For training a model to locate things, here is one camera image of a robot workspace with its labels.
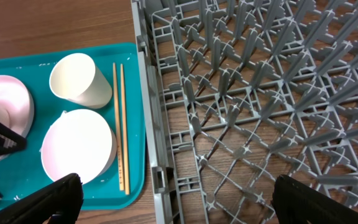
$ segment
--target teal tray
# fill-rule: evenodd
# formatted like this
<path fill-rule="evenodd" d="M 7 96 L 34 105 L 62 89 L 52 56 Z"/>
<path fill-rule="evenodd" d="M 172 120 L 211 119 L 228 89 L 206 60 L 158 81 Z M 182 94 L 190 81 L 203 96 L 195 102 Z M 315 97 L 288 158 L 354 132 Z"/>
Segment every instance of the teal tray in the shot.
<path fill-rule="evenodd" d="M 120 209 L 131 204 L 140 194 L 145 178 L 145 124 L 140 90 L 136 45 L 113 44 L 86 49 L 67 50 L 49 54 L 0 60 L 0 75 L 11 75 L 21 80 L 34 99 L 34 122 L 27 136 L 28 146 L 0 161 L 0 191 L 3 198 L 0 209 L 51 184 L 41 164 L 40 148 L 49 126 L 63 110 L 85 108 L 57 98 L 50 91 L 49 75 L 53 66 L 64 56 L 81 52 L 93 58 L 107 81 L 112 85 L 112 63 L 124 64 L 127 101 L 127 133 L 131 194 L 119 190 L 117 159 L 101 176 L 83 186 L 83 210 Z M 101 114 L 116 132 L 114 98 L 107 106 L 94 110 Z"/>

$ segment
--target gray dish rack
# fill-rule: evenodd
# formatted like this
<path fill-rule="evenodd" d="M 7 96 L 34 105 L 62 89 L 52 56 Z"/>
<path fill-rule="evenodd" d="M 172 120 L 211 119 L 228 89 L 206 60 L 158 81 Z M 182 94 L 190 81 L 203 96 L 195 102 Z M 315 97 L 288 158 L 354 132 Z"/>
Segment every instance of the gray dish rack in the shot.
<path fill-rule="evenodd" d="M 157 223 L 265 223 L 280 173 L 358 210 L 358 1 L 132 0 L 132 13 Z"/>

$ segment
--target wood grain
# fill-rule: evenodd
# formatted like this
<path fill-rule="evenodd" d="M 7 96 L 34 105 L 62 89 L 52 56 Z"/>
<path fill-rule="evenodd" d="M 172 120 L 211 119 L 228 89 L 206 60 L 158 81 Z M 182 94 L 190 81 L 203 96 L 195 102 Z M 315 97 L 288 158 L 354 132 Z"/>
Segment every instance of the wood grain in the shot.
<path fill-rule="evenodd" d="M 0 58 L 134 42 L 130 1 L 0 0 Z M 127 208 L 81 212 L 77 223 L 155 223 L 147 160 L 139 198 Z"/>

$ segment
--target brown wooden surface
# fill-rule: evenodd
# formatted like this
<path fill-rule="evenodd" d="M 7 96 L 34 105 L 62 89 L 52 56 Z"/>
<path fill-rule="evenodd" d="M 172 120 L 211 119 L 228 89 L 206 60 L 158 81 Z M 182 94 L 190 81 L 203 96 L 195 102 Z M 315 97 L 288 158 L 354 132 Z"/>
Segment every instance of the brown wooden surface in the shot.
<path fill-rule="evenodd" d="M 130 3 L 0 0 L 0 58 L 134 42 Z M 155 223 L 148 161 L 143 192 L 132 205 L 116 211 L 81 212 L 77 223 Z"/>

